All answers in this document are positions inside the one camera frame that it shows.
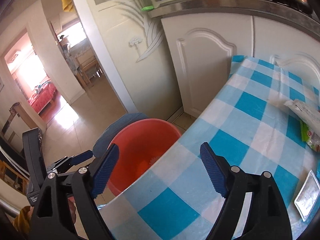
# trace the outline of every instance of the gray countertop edge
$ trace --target gray countertop edge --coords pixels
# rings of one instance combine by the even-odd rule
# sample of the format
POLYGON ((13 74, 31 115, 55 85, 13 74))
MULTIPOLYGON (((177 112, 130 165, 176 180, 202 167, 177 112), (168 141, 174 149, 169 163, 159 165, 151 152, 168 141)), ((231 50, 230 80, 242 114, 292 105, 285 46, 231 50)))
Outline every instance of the gray countertop edge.
POLYGON ((282 4, 266 0, 188 0, 148 12, 151 18, 196 13, 233 13, 258 16, 298 29, 320 42, 320 24, 309 16, 282 4))

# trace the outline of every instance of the blue and white tablecloth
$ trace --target blue and white tablecloth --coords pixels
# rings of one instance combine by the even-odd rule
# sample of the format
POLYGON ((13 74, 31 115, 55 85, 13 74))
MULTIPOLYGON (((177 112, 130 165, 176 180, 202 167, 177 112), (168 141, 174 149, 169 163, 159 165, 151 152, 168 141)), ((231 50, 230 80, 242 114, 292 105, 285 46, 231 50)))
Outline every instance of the blue and white tablecloth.
MULTIPOLYGON (((201 116, 144 175, 100 210, 115 238, 206 239, 224 202, 199 157, 200 145, 208 142, 230 165, 247 173, 272 173, 296 239, 313 216, 304 223, 293 198, 308 172, 316 171, 317 156, 301 141, 298 117, 283 105, 289 99, 318 109, 319 91, 275 65, 234 56, 228 82, 201 116)), ((246 209, 249 205, 246 197, 246 209)), ((234 237, 243 231, 244 210, 234 237)))

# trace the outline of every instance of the red bucket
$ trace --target red bucket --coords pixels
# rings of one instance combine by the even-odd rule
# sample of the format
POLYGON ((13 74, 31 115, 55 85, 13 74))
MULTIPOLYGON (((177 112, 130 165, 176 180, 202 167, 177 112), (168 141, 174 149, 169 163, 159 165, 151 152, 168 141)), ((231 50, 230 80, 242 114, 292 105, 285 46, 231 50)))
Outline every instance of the red bucket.
POLYGON ((147 171, 179 138, 173 124, 160 119, 144 119, 122 129, 112 140, 119 146, 119 160, 108 188, 119 195, 147 171))

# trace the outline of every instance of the white cabinet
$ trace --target white cabinet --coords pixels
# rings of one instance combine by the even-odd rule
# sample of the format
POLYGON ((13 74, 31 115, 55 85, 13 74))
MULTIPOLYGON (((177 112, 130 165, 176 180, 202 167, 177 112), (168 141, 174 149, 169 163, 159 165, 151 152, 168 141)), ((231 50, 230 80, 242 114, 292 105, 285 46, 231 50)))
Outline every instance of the white cabinet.
POLYGON ((163 18, 184 111, 198 117, 226 83, 233 55, 253 55, 253 17, 202 13, 163 18))
POLYGON ((254 56, 320 84, 320 43, 287 25, 254 17, 254 56))

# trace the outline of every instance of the silver screw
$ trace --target silver screw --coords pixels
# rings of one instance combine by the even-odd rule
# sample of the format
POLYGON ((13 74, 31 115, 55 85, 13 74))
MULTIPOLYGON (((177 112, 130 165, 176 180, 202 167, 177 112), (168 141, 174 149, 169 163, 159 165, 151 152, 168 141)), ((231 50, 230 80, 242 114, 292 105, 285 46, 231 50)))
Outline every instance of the silver screw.
POLYGON ((54 172, 49 173, 48 178, 53 179, 56 174, 54 172))
POLYGON ((238 166, 232 166, 231 171, 238 173, 240 171, 240 168, 238 166))
POLYGON ((271 173, 268 172, 268 171, 265 171, 265 172, 263 173, 263 176, 265 176, 266 178, 271 178, 271 173))
POLYGON ((80 169, 78 170, 78 172, 79 172, 80 174, 85 174, 87 171, 88 171, 88 169, 87 169, 86 167, 82 167, 82 168, 80 168, 80 169))

